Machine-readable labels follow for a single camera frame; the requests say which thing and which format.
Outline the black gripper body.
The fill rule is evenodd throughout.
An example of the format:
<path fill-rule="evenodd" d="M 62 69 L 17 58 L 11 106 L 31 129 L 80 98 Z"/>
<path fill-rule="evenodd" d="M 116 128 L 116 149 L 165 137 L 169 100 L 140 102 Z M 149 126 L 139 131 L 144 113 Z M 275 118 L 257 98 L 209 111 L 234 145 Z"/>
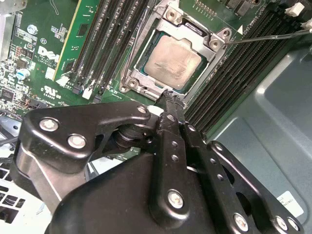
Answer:
<path fill-rule="evenodd" d="M 150 207 L 168 205 L 168 192 L 181 193 L 190 207 L 179 227 Z M 209 209 L 195 172 L 170 156 L 142 154 L 76 188 L 58 205 L 51 234 L 226 234 L 216 209 Z"/>

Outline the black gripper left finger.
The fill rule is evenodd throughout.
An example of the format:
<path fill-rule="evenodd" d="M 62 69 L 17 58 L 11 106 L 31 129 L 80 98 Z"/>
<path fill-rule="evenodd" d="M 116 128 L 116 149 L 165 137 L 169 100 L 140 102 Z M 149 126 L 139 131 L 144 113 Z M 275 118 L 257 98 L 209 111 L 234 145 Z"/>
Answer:
<path fill-rule="evenodd" d="M 38 109 L 23 119 L 13 157 L 13 181 L 30 186 L 52 216 L 76 188 L 142 154 L 186 162 L 174 94 L 165 91 L 154 114 L 136 101 Z M 168 215 L 181 226 L 190 213 L 179 191 L 168 192 L 168 205 L 149 210 Z"/>

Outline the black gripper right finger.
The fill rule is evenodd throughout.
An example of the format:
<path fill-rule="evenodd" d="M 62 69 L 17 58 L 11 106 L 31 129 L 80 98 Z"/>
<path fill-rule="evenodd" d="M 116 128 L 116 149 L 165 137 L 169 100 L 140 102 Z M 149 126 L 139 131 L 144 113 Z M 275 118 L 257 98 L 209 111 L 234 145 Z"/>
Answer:
<path fill-rule="evenodd" d="M 188 162 L 195 166 L 218 234 L 303 234 L 304 228 L 276 197 L 220 142 L 205 144 L 185 121 L 184 104 L 174 96 L 182 121 Z"/>

